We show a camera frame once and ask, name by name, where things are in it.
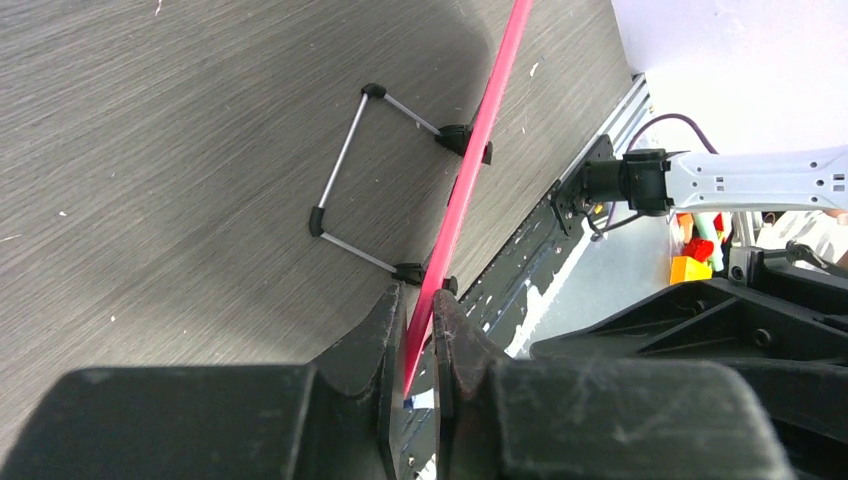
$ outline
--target yellow block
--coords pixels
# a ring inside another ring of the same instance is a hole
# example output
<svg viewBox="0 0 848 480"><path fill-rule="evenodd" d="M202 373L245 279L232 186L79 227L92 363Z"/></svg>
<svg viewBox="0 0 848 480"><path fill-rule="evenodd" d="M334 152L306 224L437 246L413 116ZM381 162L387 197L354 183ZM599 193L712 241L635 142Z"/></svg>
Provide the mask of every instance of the yellow block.
<svg viewBox="0 0 848 480"><path fill-rule="evenodd" d="M671 285L713 278L713 269L692 257L679 256L671 261Z"/></svg>

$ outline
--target red rod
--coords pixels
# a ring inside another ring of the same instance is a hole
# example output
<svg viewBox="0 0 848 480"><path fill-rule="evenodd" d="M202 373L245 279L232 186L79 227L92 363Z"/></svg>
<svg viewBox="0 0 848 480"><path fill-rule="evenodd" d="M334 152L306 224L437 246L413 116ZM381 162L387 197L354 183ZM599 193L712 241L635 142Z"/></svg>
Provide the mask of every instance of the red rod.
<svg viewBox="0 0 848 480"><path fill-rule="evenodd" d="M404 397L409 394L409 389L412 387L415 371L418 368L418 360L424 350L424 341L430 335L433 321L433 297L436 291L442 288L442 282L448 276L448 268L453 257L453 251L456 248L456 242L459 239L459 231L462 228L468 206L471 204L471 193L474 191L477 174L480 172L480 165L483 162L483 151L492 136L492 130L495 128L495 120L498 116L498 110L501 108L506 85L509 82L509 74L512 72L512 66L515 63L521 37L524 36L524 29L527 26L527 19L530 17L532 7L533 0L515 0L501 46L498 49L495 65L492 67L489 84L483 94L480 112L477 114L468 149L465 152L465 158L462 160L462 166L459 168L450 204L447 213L445 213L445 218L442 220L439 237L436 239L433 255L430 258L430 264L427 266L427 273L421 285L421 294L415 304L412 321L407 330Z"/></svg>

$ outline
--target table surface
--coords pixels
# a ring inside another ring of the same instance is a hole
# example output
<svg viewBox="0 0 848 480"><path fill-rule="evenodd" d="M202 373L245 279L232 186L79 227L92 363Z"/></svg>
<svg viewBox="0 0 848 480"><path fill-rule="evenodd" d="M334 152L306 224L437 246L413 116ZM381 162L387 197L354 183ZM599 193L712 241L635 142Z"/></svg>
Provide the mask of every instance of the table surface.
<svg viewBox="0 0 848 480"><path fill-rule="evenodd" d="M511 2L158 5L2 9L0 452L70 369L303 362L359 322L388 275L306 229L359 88L468 121ZM455 256L461 284L629 86L608 1L538 3ZM458 165L369 107L327 228L422 261Z"/></svg>

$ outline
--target pink stick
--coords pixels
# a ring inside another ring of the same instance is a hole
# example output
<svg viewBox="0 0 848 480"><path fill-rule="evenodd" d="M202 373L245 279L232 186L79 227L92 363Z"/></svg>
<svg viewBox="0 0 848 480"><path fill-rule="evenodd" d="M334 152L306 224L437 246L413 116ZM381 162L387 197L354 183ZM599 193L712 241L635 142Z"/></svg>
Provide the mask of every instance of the pink stick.
<svg viewBox="0 0 848 480"><path fill-rule="evenodd" d="M495 128L495 119L501 107L509 74L512 72L512 65L515 63L521 37L524 36L524 28L527 26L527 19L532 7L533 0L515 0L498 50L498 56L495 59L495 65L492 68L492 75L489 77L489 84L483 94L483 102L480 104L480 112L477 114L471 140L468 143L465 158L462 160L462 166L459 168L453 195L451 195L447 213L445 213L445 218L442 221L439 237L436 239L433 255L427 267L427 274L424 276L424 282L421 285L421 294L415 304L412 321L407 330L404 397L412 387L415 371L418 368L418 360L424 349L424 341L430 334L433 320L433 297L436 291L442 288L442 282L448 276L448 268L454 248L456 248L456 242L459 239L459 231L462 228L468 206L471 204L471 193L474 190L477 174L480 172L480 165L483 162L483 151L492 136L492 130Z"/></svg>

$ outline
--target foldable stand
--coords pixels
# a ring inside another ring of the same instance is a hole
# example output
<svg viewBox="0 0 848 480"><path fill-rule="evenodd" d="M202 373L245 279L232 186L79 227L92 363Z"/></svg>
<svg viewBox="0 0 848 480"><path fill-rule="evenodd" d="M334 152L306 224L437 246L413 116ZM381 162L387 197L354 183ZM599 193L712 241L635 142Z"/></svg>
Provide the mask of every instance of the foldable stand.
<svg viewBox="0 0 848 480"><path fill-rule="evenodd" d="M386 270L387 272L391 273L392 278L396 280L401 280L414 286L421 286L421 282L424 280L425 273L425 269L422 264L400 263L397 265L391 265L327 233L327 231L323 227L324 213L326 212L325 205L327 204L327 199L330 197L330 191L333 188L333 184L336 181L336 177L339 174L339 170L341 170L342 162L344 161L344 158L347 155L347 151L350 148L350 144L353 140L353 134L354 132L356 132L356 129L359 126L359 121L362 118L362 112L365 111L365 105L371 98L385 100L390 105L400 110L403 114L415 120L418 125L430 131L435 136L435 140L439 145L442 145L443 147L456 153L460 157L465 155L465 151L468 148L468 142L471 139L471 131L473 125L448 125L442 128L436 128L431 123L427 122L419 115L417 115L415 112L406 108L402 103L395 100L394 97L388 94L388 92L386 91L386 87L382 85L378 85L376 83L369 83L368 85L362 87L361 92L362 98L359 100L359 108L357 108L356 110L356 115L354 115L353 117L353 123L351 123L350 130L347 132L347 137L345 138L344 144L342 144L342 150L341 152L339 152L339 157L336 159L335 166L333 166L333 172L330 173L330 178L327 180L327 185L324 187L324 193L321 194L321 200L318 202L318 205L312 207L312 213L309 216L309 233L313 237L323 238L324 240L327 240L328 242L337 245L347 250L348 252ZM487 165L492 164L492 142L489 142L486 145L486 151L483 155L483 163ZM451 290L454 292L454 294L456 294L456 279L446 279L444 288Z"/></svg>

